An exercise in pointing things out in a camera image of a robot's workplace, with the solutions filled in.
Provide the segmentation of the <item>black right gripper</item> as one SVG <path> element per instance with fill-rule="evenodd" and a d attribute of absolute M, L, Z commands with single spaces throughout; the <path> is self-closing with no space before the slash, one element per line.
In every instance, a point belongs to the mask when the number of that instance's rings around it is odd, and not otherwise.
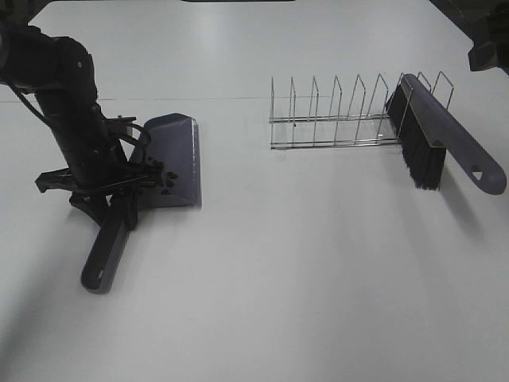
<path fill-rule="evenodd" d="M 508 71 L 508 1 L 499 2 L 472 23 L 472 43 L 468 52 L 472 72 Z"/>

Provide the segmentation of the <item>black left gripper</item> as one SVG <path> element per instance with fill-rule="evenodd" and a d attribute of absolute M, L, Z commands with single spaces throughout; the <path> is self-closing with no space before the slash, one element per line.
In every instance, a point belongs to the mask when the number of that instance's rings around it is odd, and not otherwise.
<path fill-rule="evenodd" d="M 96 223 L 103 223 L 109 211 L 104 195 L 129 189 L 119 197 L 119 209 L 126 228 L 133 231 L 138 224 L 136 189 L 150 185 L 146 159 L 152 138 L 134 117 L 104 118 L 103 122 L 107 137 L 97 147 L 88 146 L 75 135 L 58 133 L 57 144 L 68 167 L 41 173 L 36 185 L 42 193 L 50 189 L 73 192 L 71 206 Z"/>

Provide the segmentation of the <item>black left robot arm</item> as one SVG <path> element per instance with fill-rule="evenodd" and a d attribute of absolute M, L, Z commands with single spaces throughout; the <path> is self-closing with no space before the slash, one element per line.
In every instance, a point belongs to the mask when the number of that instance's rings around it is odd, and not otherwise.
<path fill-rule="evenodd" d="M 133 117 L 103 115 L 84 46 L 2 18 L 1 82 L 50 129 L 68 165 L 42 173 L 37 188 L 71 192 L 71 205 L 98 224 L 118 208 L 121 221 L 134 229 L 139 190 L 161 185 L 161 165 L 127 159 L 124 142 L 144 154 L 152 138 Z"/>

